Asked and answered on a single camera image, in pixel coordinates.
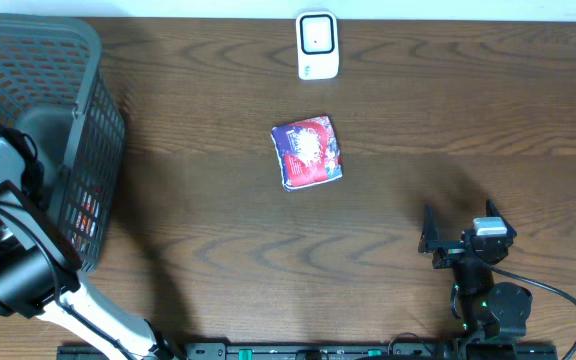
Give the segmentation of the purple red snack bag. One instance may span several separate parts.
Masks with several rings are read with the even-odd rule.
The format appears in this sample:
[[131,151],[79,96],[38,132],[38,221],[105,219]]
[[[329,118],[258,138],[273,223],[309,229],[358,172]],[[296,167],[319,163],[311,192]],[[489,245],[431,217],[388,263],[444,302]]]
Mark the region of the purple red snack bag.
[[327,115],[273,127],[282,186],[297,191],[343,177],[341,151]]

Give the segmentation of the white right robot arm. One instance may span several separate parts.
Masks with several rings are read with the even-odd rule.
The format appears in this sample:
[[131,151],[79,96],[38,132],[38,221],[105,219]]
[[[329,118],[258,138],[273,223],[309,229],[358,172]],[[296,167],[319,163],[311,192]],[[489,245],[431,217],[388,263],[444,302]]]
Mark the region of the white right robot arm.
[[453,316],[464,321],[473,342],[516,341],[527,333],[532,293],[511,282],[495,282],[492,267],[508,254],[517,236],[494,203],[486,215],[475,218],[458,240],[442,240],[432,208],[424,208],[420,253],[433,255],[435,269],[449,269],[454,286]]

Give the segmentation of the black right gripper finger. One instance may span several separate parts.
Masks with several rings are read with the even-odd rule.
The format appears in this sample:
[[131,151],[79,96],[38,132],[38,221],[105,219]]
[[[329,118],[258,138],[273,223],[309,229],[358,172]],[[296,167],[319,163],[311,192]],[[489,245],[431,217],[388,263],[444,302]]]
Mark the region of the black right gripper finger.
[[486,206],[486,216],[487,217],[498,217],[498,218],[502,217],[501,213],[497,209],[497,207],[494,204],[492,199],[487,199],[485,206]]
[[433,253],[439,247],[440,237],[431,206],[426,205],[423,211],[422,232],[418,245],[419,253]]

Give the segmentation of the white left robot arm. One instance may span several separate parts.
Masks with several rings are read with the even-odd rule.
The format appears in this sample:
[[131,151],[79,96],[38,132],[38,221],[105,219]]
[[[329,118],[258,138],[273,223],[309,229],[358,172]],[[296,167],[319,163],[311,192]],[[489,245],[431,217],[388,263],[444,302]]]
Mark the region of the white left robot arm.
[[0,127],[0,316],[53,323],[109,359],[183,358],[147,320],[89,283],[73,246],[34,202],[42,183],[35,142]]

